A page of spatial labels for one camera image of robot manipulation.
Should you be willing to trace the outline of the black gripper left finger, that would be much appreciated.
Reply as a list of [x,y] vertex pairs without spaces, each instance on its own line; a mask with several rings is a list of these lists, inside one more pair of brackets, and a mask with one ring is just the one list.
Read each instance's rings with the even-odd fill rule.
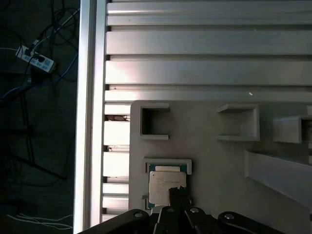
[[178,187],[169,189],[169,206],[148,214],[132,209],[82,231],[83,234],[177,234],[179,233]]

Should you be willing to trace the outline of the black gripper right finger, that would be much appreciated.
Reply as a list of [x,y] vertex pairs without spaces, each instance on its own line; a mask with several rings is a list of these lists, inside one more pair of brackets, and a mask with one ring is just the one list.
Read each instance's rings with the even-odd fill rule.
[[192,206],[189,191],[179,187],[179,204],[194,234],[280,234],[281,231],[241,214],[225,211],[217,218]]

